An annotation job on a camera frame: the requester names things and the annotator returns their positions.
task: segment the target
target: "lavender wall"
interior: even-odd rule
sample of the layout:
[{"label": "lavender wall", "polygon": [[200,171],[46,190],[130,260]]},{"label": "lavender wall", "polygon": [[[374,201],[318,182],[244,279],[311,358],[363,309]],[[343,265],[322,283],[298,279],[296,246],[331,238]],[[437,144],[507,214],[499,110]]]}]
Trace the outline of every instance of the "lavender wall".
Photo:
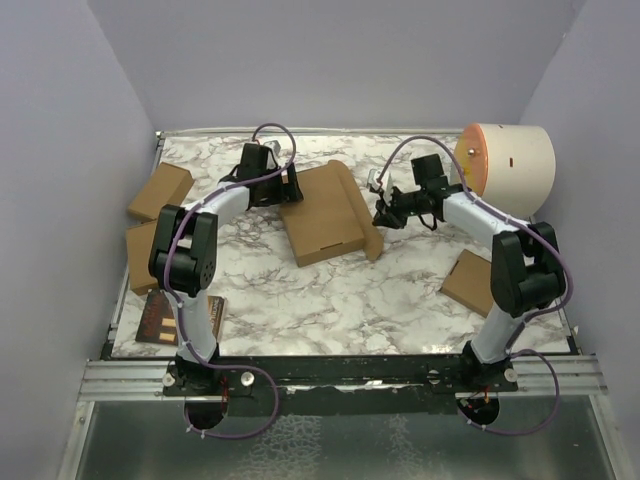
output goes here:
[{"label": "lavender wall", "polygon": [[89,0],[156,129],[520,118],[584,0]]},{"label": "lavender wall", "polygon": [[106,337],[124,209],[154,135],[82,0],[0,15],[0,465],[54,478],[84,362]]},{"label": "lavender wall", "polygon": [[588,0],[522,117],[546,128],[556,150],[539,216],[557,228],[572,266],[569,319],[600,358],[632,453],[640,452],[639,22],[636,0]]}]

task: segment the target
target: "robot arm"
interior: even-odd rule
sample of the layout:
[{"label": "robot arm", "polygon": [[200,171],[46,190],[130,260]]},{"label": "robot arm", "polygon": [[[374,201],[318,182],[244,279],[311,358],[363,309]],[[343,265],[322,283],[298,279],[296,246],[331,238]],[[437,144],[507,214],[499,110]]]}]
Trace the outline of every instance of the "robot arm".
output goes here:
[{"label": "robot arm", "polygon": [[[382,182],[377,181],[380,171],[369,174],[369,189],[380,195],[374,225],[404,228],[408,217],[417,216],[423,225],[435,230],[438,221],[446,221],[491,249],[494,305],[483,328],[463,352],[470,375],[477,379],[491,366],[499,367],[508,360],[527,314],[546,308],[564,293],[564,272],[540,243],[482,209],[462,191],[461,185],[449,185],[439,155],[413,159],[411,163],[415,183],[420,186],[413,192],[403,193],[393,186],[388,174]],[[432,225],[424,221],[424,214],[433,215]],[[537,223],[528,227],[557,249],[550,225]],[[532,261],[526,264],[525,258]]]},{"label": "robot arm", "polygon": [[[229,175],[221,179],[218,187],[246,182],[275,172],[279,168],[279,151],[278,142],[265,145],[245,144],[240,163]],[[203,205],[187,222],[187,238],[183,240],[190,239],[191,244],[188,245],[187,241],[186,245],[178,245],[173,256],[169,283],[182,303],[186,336],[202,358],[210,361],[217,355],[217,341],[210,324],[207,287],[213,280],[216,268],[218,229],[252,207],[297,202],[302,199],[295,167],[291,165],[287,169],[287,183],[283,182],[282,176],[277,175],[267,181],[226,190]],[[168,287],[164,281],[164,270],[175,232],[187,211],[201,202],[202,200],[183,207],[165,205],[160,211],[149,258],[149,272],[158,280],[158,285],[163,290]],[[172,295],[167,297],[177,318],[176,300]],[[197,364],[197,360],[184,344],[180,329],[177,357]]]}]

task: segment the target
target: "marble surface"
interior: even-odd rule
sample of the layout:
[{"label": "marble surface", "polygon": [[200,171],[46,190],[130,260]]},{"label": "marble surface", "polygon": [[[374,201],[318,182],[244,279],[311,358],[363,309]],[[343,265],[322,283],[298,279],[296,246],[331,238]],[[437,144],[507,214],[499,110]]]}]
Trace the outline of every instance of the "marble surface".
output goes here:
[{"label": "marble surface", "polygon": [[[277,138],[287,158],[286,137]],[[367,192],[369,169],[382,166],[403,136],[296,135],[298,170],[336,159]],[[456,137],[440,137],[451,148]],[[239,161],[247,137],[167,138],[161,161],[188,168],[196,183],[186,201],[200,199]],[[401,189],[414,188],[410,158],[437,152],[426,142],[407,145],[392,165]],[[445,172],[449,161],[444,160]],[[410,219],[403,230],[381,229],[385,249],[370,263],[363,252],[298,268],[277,207],[254,209],[219,232],[218,264],[209,291],[229,301],[220,346],[223,355],[341,355],[460,352],[484,319],[438,292],[460,252],[487,259],[489,251],[463,231],[426,230]],[[175,347],[135,342],[144,297],[128,291],[112,356],[173,356]],[[556,314],[536,320],[515,348],[569,351],[566,323]]]}]

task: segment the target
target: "brown cardboard box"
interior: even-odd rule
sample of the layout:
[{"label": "brown cardboard box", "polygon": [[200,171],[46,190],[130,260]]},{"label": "brown cardboard box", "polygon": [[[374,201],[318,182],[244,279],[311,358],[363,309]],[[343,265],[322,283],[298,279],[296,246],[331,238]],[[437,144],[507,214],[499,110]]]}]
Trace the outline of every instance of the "brown cardboard box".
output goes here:
[{"label": "brown cardboard box", "polygon": [[463,250],[440,291],[483,317],[493,306],[491,263]]},{"label": "brown cardboard box", "polygon": [[148,267],[156,224],[154,220],[127,229],[129,287],[137,295],[146,295],[149,290],[158,288],[158,282],[149,274]]},{"label": "brown cardboard box", "polygon": [[384,240],[346,165],[331,160],[298,174],[304,200],[280,207],[299,267],[364,249],[377,259]]},{"label": "brown cardboard box", "polygon": [[165,205],[180,205],[193,183],[189,170],[161,163],[133,199],[127,212],[141,222],[156,220]]}]

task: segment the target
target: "glass panel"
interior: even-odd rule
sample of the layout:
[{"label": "glass panel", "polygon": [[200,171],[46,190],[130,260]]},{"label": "glass panel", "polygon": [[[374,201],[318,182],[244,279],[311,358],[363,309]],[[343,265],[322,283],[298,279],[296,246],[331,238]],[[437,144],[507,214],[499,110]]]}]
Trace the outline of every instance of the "glass panel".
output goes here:
[{"label": "glass panel", "polygon": [[[509,398],[495,423],[523,428],[552,399]],[[259,418],[227,419],[227,432]],[[528,437],[497,437],[456,415],[281,417],[243,441],[185,433],[173,402],[97,404],[81,479],[614,479],[588,397],[563,397],[558,417]]]}]

